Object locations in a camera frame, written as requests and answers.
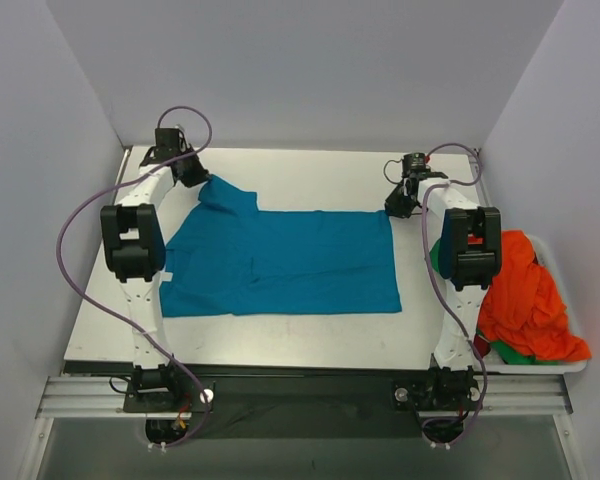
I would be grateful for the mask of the blue t-shirt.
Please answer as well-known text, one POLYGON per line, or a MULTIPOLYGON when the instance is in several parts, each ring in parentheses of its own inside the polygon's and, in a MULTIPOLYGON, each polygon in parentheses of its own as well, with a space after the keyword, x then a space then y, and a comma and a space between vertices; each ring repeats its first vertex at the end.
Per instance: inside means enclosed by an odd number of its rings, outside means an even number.
POLYGON ((263 211, 214 176, 166 245, 167 318, 398 313, 382 211, 263 211))

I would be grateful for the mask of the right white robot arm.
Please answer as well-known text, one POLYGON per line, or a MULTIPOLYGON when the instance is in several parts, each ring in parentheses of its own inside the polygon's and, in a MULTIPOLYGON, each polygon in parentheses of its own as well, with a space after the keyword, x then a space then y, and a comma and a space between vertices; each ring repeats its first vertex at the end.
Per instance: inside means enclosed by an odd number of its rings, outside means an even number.
POLYGON ((462 181, 434 170, 430 156, 407 153, 401 178, 384 202, 390 217, 420 218, 425 267, 442 320, 431 355, 435 376, 423 383, 428 404, 445 408, 456 398, 474 400, 480 363, 474 339, 482 302, 502 267, 501 213, 467 197, 462 181))

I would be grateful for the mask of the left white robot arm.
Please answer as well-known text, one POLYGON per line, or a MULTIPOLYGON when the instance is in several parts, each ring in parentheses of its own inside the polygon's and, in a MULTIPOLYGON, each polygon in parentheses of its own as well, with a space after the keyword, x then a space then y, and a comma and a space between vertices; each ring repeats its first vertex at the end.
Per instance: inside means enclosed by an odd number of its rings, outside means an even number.
POLYGON ((129 396, 149 401, 162 412, 184 398, 178 369, 169 359, 159 299, 166 245, 157 210, 177 185, 187 188, 209 180, 183 129, 158 127, 155 145, 140 164, 138 181, 118 203, 101 209, 105 263, 120 282, 134 340, 129 396))

